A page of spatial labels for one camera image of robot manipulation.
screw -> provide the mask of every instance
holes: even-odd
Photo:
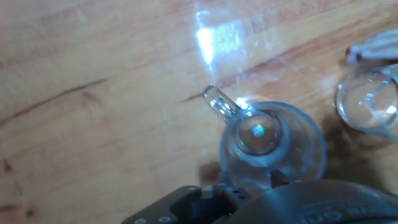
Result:
[[[160,222],[168,222],[168,221],[170,221],[170,220],[171,220],[170,217],[162,217],[162,218],[159,218],[159,221],[160,221]]]
[[[147,220],[145,218],[139,218],[136,221],[134,221],[134,224],[144,224],[146,222]]]

glass beaker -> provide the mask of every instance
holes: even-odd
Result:
[[[398,65],[358,71],[338,85],[336,109],[354,129],[398,142]]]
[[[295,180],[322,177],[326,142],[300,109],[263,102],[244,110],[215,86],[209,86],[203,98],[227,122],[220,163],[233,184],[253,194],[271,189],[270,175],[275,170]]]

clear glass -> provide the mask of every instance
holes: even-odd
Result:
[[[362,70],[338,85],[336,108],[352,128],[398,142],[398,65]]]
[[[280,102],[243,110],[214,86],[203,97],[228,124],[221,139],[220,162],[235,185],[260,194],[271,188],[272,170],[296,180],[322,177],[326,142],[303,111]]]

wood grain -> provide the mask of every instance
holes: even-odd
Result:
[[[355,70],[341,63],[346,48],[398,26],[397,10],[394,0],[0,0],[0,223],[119,223],[214,181],[224,124],[190,98],[209,83],[301,108],[329,142],[327,178],[398,193],[396,146],[345,127],[333,107]],[[219,38],[211,59],[201,29]]]

black plastic part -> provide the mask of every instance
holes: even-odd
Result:
[[[221,218],[214,221],[212,224],[225,224],[229,219],[229,215],[224,215]]]
[[[156,203],[149,205],[140,212],[127,218],[122,224],[134,224],[134,222],[140,218],[144,218],[146,224],[162,223],[159,221],[161,217],[170,217],[170,221],[167,223],[179,223],[176,214],[172,211],[178,210],[177,213],[184,212],[184,205],[200,197],[201,188],[195,186],[181,187]]]
[[[215,184],[213,191],[218,197],[225,198],[235,210],[240,209],[252,200],[252,197],[244,189],[229,187],[224,183]]]
[[[227,224],[388,223],[398,200],[359,184],[314,180],[282,185],[237,210]]]
[[[215,221],[222,223],[226,217],[229,217],[228,214],[234,213],[245,201],[240,199],[242,200],[240,203],[231,203],[227,199],[227,192],[228,190],[224,188],[219,194],[215,194],[213,190],[201,191],[199,187],[181,187],[127,218],[122,224],[134,224],[140,218],[146,220],[145,224],[162,223],[159,221],[160,217],[170,217],[169,221],[163,223],[211,224]],[[242,191],[234,197],[242,195],[248,194]]]
[[[295,177],[286,176],[279,170],[270,171],[271,187],[274,189],[282,185],[291,184],[294,182],[301,182]]]

